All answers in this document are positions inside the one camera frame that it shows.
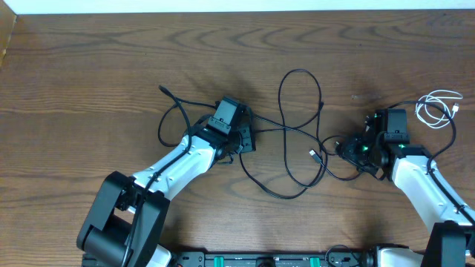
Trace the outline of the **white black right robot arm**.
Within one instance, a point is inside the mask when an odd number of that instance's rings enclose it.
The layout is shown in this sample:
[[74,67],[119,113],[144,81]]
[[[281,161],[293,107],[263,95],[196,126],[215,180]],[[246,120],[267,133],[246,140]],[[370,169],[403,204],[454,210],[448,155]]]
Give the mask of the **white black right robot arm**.
[[405,110],[377,110],[362,133],[347,137],[335,151],[362,172],[381,171],[430,233],[422,254],[403,245],[375,245],[362,254],[361,266],[464,266],[474,255],[474,211],[442,176],[433,155],[410,144]]

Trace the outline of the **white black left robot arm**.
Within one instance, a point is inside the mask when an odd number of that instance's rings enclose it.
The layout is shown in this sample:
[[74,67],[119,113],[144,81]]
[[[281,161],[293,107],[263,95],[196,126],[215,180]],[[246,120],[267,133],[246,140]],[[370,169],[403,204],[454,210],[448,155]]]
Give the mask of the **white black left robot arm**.
[[82,265],[171,265],[174,255],[159,244],[171,201],[224,157],[255,150],[252,119],[251,108],[224,97],[162,159],[131,176],[109,174],[76,239]]

